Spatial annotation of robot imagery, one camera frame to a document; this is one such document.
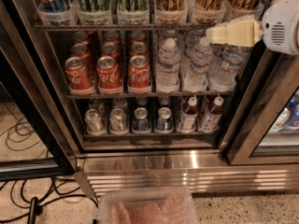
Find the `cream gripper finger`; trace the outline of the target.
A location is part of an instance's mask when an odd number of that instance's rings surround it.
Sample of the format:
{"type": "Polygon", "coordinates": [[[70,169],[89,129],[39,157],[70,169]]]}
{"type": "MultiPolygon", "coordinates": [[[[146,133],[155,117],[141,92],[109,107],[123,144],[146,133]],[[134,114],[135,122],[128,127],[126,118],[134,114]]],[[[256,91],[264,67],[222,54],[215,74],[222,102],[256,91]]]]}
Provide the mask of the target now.
{"type": "Polygon", "coordinates": [[[253,47],[263,38],[263,27],[253,18],[219,23],[206,29],[212,44],[253,47]]]}

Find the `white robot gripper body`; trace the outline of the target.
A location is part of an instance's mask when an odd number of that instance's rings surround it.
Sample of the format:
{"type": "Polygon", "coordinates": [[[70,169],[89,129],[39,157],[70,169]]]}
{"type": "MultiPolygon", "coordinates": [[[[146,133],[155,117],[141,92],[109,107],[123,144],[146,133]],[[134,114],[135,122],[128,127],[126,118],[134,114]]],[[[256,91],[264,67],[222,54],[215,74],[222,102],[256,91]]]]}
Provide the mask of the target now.
{"type": "Polygon", "coordinates": [[[299,54],[299,0],[274,0],[262,24],[263,42],[270,50],[299,54]]]}

